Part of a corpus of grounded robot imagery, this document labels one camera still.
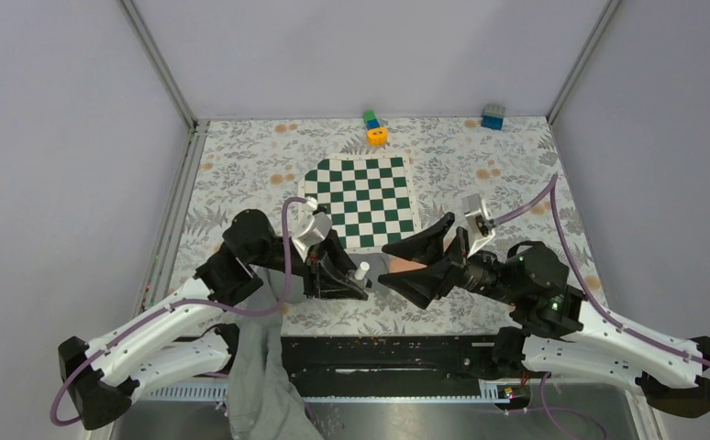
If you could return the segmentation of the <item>clear nail polish bottle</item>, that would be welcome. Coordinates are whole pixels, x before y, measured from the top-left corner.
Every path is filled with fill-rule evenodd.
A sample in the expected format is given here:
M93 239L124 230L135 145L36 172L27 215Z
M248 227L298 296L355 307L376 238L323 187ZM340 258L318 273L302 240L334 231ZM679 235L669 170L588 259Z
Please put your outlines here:
M355 271L350 271L347 275L347 279L351 284L363 291L369 291L372 288L372 282L369 278L366 275L359 277Z

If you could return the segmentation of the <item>grey sleeved forearm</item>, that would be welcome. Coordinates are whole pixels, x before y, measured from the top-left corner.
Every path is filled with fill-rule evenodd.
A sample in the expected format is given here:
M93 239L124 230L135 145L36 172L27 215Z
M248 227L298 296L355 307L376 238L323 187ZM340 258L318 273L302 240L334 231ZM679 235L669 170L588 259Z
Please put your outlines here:
M370 265L368 278L378 293L389 289L376 278L388 273L391 259L384 254L356 254L356 265ZM254 268L264 282L246 301L249 311L274 306L283 293L281 270ZM282 362L281 312L242 317L237 322L239 342L228 374L227 411L233 439L324 439L307 416L305 403L290 383Z

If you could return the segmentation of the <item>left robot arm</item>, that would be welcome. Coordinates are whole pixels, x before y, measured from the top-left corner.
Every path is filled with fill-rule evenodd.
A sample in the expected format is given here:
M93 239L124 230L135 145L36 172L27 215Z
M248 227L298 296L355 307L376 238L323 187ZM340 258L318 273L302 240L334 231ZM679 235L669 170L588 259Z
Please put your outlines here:
M205 330L190 342L182 341L183 334L223 314L278 314L292 297L294 280L310 298L368 298L370 265L352 260L323 208L315 207L295 230L288 227L287 212L281 222L275 230L260 210L238 213L220 249L172 294L104 335L60 343L61 387L50 405L51 422L63 425L63 398L71 400L75 422L94 431L178 381L242 375L251 354L227 333Z

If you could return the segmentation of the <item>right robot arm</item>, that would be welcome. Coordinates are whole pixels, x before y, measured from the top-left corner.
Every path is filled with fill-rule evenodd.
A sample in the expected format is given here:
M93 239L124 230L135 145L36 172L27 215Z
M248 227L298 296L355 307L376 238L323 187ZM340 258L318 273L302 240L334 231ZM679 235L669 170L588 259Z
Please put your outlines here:
M455 288L510 307L489 362L501 376L564 375L642 395L683 418L710 413L710 337L664 335L595 304L569 284L569 268L540 241L512 246L505 260L473 248L445 214L430 228L385 245L413 270L383 274L382 285L427 308Z

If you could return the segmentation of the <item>person's hand with painted nails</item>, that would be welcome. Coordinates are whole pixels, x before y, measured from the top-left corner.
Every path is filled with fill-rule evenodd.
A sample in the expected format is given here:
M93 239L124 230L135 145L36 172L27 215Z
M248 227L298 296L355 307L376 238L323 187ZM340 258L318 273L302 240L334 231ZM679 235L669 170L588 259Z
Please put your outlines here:
M427 265L423 264L423 263L417 263L417 262L414 262L411 260L398 258L398 257L391 257L389 272L390 273L398 273L398 272L405 272L405 271L411 271L411 270L421 270L421 269L424 269L426 266Z

